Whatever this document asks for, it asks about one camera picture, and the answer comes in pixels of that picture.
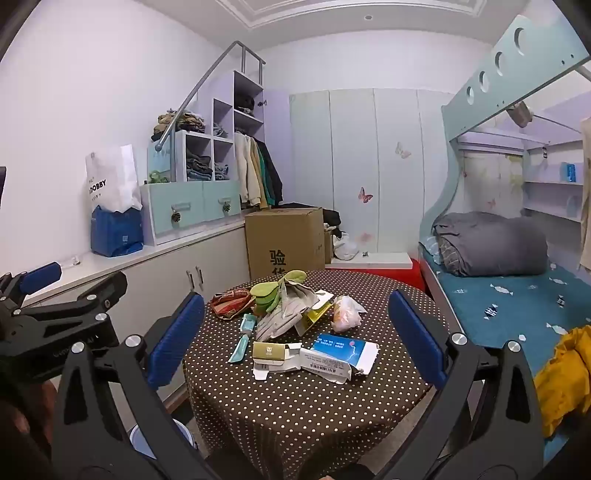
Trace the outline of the blue white medicine box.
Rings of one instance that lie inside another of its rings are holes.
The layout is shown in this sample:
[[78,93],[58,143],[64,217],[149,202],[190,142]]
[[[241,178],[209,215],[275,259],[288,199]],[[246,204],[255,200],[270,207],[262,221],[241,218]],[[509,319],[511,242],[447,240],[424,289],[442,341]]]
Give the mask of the blue white medicine box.
[[380,352],[373,342],[327,333],[318,335],[311,349],[301,348],[301,369],[339,385],[370,375]]

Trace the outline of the white plastic bag with peels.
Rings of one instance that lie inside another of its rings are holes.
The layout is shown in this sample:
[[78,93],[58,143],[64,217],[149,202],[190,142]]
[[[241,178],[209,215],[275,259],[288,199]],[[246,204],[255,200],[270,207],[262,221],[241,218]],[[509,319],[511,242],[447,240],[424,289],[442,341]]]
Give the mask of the white plastic bag with peels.
[[335,300],[332,330],[342,333],[359,327],[366,313],[367,310],[351,296],[339,296]]

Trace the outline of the olive green small box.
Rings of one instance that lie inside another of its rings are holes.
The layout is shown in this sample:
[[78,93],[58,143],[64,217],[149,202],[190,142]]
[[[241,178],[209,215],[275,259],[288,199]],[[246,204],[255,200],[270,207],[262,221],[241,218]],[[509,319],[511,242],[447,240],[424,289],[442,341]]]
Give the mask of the olive green small box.
[[300,352],[301,343],[254,342],[252,348],[254,378],[256,381],[266,381],[270,373],[300,370]]

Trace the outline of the teal toothpaste tube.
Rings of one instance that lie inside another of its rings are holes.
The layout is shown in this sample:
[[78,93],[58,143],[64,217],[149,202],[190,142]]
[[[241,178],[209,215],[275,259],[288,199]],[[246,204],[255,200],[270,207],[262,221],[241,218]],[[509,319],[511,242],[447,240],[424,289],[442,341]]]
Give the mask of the teal toothpaste tube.
[[239,326],[240,338],[238,344],[235,345],[235,350],[233,350],[228,359],[230,364],[242,362],[245,358],[245,352],[247,346],[249,346],[249,339],[250,336],[252,336],[254,328],[256,328],[256,323],[256,315],[245,313],[245,315],[242,316],[242,322],[240,322]]

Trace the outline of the yellow white carton box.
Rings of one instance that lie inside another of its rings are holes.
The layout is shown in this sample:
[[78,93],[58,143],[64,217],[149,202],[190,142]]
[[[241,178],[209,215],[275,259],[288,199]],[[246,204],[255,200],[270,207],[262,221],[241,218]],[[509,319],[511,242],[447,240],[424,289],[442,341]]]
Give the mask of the yellow white carton box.
[[295,324],[295,330],[297,335],[303,337],[305,332],[311,329],[332,308],[332,299],[335,295],[325,290],[315,291],[315,295],[318,297],[317,303],[304,312],[301,316],[301,320]]

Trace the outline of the green plush toy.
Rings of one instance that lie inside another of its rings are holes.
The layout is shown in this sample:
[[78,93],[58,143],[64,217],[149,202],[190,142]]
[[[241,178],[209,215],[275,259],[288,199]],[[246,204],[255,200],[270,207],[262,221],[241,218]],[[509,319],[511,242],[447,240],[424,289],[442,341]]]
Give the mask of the green plush toy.
[[252,312],[256,316],[263,317],[273,311],[280,303],[280,289],[287,282],[302,284],[307,279],[307,273],[301,270],[291,270],[280,277],[279,280],[257,283],[250,288],[249,293],[254,299]]

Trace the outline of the yellow cloth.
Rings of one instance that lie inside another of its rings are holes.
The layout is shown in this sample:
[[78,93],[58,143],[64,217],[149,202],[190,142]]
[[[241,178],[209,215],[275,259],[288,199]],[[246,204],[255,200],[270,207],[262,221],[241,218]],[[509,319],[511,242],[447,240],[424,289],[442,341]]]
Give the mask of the yellow cloth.
[[561,338],[554,356],[535,376],[544,438],[552,437],[570,413],[590,409],[590,354],[590,326],[575,328]]

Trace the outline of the blue shopping bag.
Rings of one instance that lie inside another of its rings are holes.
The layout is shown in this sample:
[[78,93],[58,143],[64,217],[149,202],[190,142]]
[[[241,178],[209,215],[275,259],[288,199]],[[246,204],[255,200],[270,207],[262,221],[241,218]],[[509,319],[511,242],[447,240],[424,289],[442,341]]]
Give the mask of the blue shopping bag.
[[119,257],[142,250],[141,213],[134,208],[123,213],[110,212],[97,206],[91,215],[90,248],[104,257]]

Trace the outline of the teal bed sheet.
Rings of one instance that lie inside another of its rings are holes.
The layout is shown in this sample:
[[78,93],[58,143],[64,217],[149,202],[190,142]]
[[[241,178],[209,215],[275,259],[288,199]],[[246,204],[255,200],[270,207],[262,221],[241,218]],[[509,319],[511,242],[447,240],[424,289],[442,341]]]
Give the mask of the teal bed sheet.
[[[564,335],[590,326],[589,284],[555,263],[540,275],[458,277],[429,253],[423,261],[440,309],[475,344],[500,348],[516,341],[534,379]],[[544,438],[547,461],[575,439],[589,412],[570,413],[552,437]]]

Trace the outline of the grey folded blanket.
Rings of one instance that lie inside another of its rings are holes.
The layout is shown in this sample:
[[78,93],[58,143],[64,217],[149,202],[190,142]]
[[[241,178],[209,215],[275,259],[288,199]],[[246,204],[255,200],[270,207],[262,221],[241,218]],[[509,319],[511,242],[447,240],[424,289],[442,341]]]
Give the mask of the grey folded blanket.
[[447,272],[458,277],[532,276],[546,272],[546,236],[528,217],[450,213],[433,226]]

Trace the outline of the white plastic bag on floor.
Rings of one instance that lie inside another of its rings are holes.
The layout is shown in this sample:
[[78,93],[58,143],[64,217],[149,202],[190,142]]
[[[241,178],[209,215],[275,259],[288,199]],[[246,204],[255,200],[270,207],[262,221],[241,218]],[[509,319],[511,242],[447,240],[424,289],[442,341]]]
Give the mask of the white plastic bag on floor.
[[359,253],[359,246],[349,237],[349,234],[342,232],[341,236],[332,236],[332,250],[335,259],[351,261]]

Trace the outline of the hanging clothes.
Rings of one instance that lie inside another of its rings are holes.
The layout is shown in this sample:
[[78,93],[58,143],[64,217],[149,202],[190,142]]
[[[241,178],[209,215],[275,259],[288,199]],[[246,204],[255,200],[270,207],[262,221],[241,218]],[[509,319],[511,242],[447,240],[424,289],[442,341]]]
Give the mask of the hanging clothes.
[[242,206],[262,209],[279,206],[283,202],[283,182],[266,143],[236,131],[235,158]]

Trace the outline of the large cardboard box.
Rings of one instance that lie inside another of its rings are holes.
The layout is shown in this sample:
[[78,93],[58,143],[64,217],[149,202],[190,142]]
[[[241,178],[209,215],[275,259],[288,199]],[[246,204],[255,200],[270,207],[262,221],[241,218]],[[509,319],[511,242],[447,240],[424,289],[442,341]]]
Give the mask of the large cardboard box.
[[252,280],[290,270],[325,268],[325,227],[321,208],[274,209],[245,216]]

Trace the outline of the white wardrobe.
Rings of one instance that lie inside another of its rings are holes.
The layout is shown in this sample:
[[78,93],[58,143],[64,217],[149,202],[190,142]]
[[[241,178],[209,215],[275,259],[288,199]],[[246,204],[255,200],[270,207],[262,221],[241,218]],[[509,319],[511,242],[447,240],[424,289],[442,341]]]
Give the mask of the white wardrobe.
[[337,211],[363,251],[417,256],[421,221],[447,178],[450,99],[411,89],[290,96],[287,200]]

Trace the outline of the teal bunk bed frame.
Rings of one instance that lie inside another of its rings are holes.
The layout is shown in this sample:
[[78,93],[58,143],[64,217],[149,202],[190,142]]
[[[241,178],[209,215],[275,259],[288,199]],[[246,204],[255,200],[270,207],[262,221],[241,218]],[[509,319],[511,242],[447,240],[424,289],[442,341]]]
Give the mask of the teal bunk bed frame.
[[432,234],[433,224],[456,194],[460,179],[458,138],[589,60],[583,32],[563,14],[548,22],[535,22],[524,15],[513,20],[489,57],[442,108],[447,178],[438,200],[424,214],[422,240]]

